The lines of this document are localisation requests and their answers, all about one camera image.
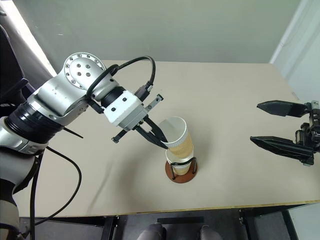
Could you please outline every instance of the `black cable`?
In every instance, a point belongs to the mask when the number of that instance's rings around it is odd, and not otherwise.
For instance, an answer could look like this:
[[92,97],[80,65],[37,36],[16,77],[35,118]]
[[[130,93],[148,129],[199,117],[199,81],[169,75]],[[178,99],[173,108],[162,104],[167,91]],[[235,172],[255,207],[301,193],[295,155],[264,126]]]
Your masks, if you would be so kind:
[[118,70],[120,69],[123,69],[133,63],[136,63],[138,61],[141,61],[141,60],[149,60],[151,62],[151,65],[152,65],[152,72],[151,72],[151,77],[150,77],[150,80],[148,81],[148,84],[149,85],[153,85],[154,84],[154,80],[155,80],[155,75],[156,75],[156,63],[155,63],[155,60],[150,57],[150,56],[140,56],[140,57],[137,57],[135,59],[132,59],[130,61],[127,61],[125,62],[124,64],[120,65],[118,67]]
[[42,158],[44,153],[42,152],[36,159],[38,162],[38,169],[33,176],[32,186],[31,186],[31,193],[30,193],[30,239],[36,239],[36,230],[35,230],[35,198],[36,198],[36,188],[37,188],[37,181],[39,176],[39,170]]
[[88,90],[86,91],[86,97],[88,99],[91,99],[91,95],[95,89],[95,87],[102,81],[102,79],[104,79],[105,76],[107,76],[109,73],[114,73],[114,70],[118,70],[119,65],[118,64],[113,64],[110,67],[108,67],[104,72],[102,72],[100,74],[100,76],[98,76],[96,78],[96,80],[90,85],[90,87],[88,88]]
[[68,200],[68,202],[63,205],[63,207],[61,207],[58,211],[56,211],[55,213],[51,214],[50,216],[44,218],[44,219],[41,219],[40,221],[37,221],[35,223],[35,196],[36,196],[36,185],[37,185],[37,180],[38,180],[38,174],[39,174],[39,169],[40,169],[40,163],[39,163],[39,168],[38,168],[38,171],[37,173],[34,175],[33,177],[33,181],[32,181],[32,187],[31,187],[31,197],[30,197],[30,229],[27,230],[24,234],[23,234],[23,237],[26,238],[28,236],[29,233],[31,233],[31,236],[32,238],[31,239],[35,239],[35,226],[39,225],[39,224],[42,224],[44,223],[45,221],[48,221],[50,219],[52,219],[54,216],[56,216],[57,214],[59,214],[62,210],[64,210],[70,203],[71,201],[74,199],[74,197],[76,196],[79,188],[80,188],[80,185],[81,185],[81,180],[82,180],[82,174],[81,174],[81,170],[79,168],[79,166],[74,162],[72,161],[70,158],[68,158],[67,156],[63,155],[62,153],[52,149],[51,147],[47,146],[46,147],[49,151],[53,152],[54,154],[56,155],[59,155],[60,157],[66,159],[68,162],[70,162],[71,164],[73,164],[73,166],[76,168],[77,172],[78,172],[78,175],[79,175],[79,178],[78,178],[78,183],[77,183],[77,186],[72,194],[72,196],[70,197],[70,199]]

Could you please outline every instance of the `paper cup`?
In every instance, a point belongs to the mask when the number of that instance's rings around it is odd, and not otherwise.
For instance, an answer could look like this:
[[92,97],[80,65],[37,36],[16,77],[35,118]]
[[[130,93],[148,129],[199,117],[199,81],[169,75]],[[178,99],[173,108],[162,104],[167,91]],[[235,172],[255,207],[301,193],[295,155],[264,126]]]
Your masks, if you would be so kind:
[[[194,151],[192,150],[191,154],[186,158],[178,158],[171,151],[165,150],[166,160],[169,164],[171,163],[185,163],[194,157]],[[173,166],[173,172],[177,175],[185,175],[190,168],[191,162],[186,165]]]
[[194,146],[188,133],[186,121],[179,116],[169,117],[159,123],[168,142],[163,142],[180,159],[185,159],[193,152]]

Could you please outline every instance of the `silver robotic arm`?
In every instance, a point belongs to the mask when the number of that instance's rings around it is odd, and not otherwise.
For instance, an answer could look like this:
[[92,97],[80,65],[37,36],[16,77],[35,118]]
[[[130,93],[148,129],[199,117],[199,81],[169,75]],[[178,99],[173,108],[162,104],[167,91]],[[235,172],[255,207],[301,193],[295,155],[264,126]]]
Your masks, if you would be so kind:
[[[113,75],[139,60],[152,63],[151,79],[135,94],[120,86]],[[155,62],[148,56],[123,65],[106,68],[96,56],[78,52],[69,56],[61,72],[37,89],[9,116],[0,118],[0,229],[17,231],[19,212],[12,194],[23,189],[32,178],[35,156],[50,139],[90,106],[123,130],[112,140],[117,143],[130,130],[137,130],[149,142],[167,148],[162,131],[148,112],[163,100],[158,94],[146,107],[143,100],[153,87]],[[152,130],[145,132],[146,122]]]

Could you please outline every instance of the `beige table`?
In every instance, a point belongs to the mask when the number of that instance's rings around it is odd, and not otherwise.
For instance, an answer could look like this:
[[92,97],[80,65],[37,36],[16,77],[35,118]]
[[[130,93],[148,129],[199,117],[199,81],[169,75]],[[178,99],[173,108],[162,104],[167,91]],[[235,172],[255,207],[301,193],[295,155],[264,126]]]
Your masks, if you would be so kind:
[[[121,63],[105,61],[106,65]],[[294,139],[308,117],[280,117],[258,108],[269,100],[297,101],[287,82],[270,64],[157,62],[152,94],[164,101],[150,112],[156,123],[181,116],[188,125],[199,169],[184,184],[165,173],[165,151],[136,131],[118,144],[110,139],[121,129],[102,114],[88,110],[69,128],[84,136],[60,132],[50,146],[81,168],[82,184],[60,216],[101,216],[269,206],[320,202],[320,154],[315,165],[275,155],[257,147],[250,136]],[[150,76],[142,62],[115,75],[135,91]],[[48,216],[71,196],[76,170],[46,151],[36,190],[36,216]],[[29,215],[29,187],[14,196],[21,216]]]

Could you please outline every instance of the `round wooden base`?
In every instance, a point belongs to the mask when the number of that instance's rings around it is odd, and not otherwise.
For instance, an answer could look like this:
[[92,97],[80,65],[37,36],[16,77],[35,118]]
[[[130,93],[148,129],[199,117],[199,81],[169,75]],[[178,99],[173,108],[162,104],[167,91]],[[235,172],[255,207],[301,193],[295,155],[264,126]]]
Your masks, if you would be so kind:
[[168,178],[171,181],[173,181],[173,182],[175,182],[177,184],[184,184],[184,183],[189,182],[190,180],[192,180],[196,176],[197,171],[198,171],[197,161],[192,161],[191,165],[190,165],[190,168],[189,168],[189,171],[185,175],[174,174],[175,179],[173,179],[173,176],[172,176],[172,173],[171,173],[170,164],[168,163],[168,161],[165,161],[165,173],[166,173],[166,175],[168,176]]

